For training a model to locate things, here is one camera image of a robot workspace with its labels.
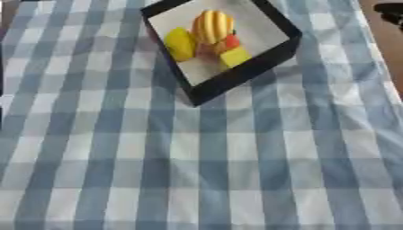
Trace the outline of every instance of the toy lemon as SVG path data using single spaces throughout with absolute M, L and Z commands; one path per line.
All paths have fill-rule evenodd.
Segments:
M 177 62 L 187 61 L 195 55 L 196 42 L 192 34 L 182 27 L 171 30 L 164 43 Z

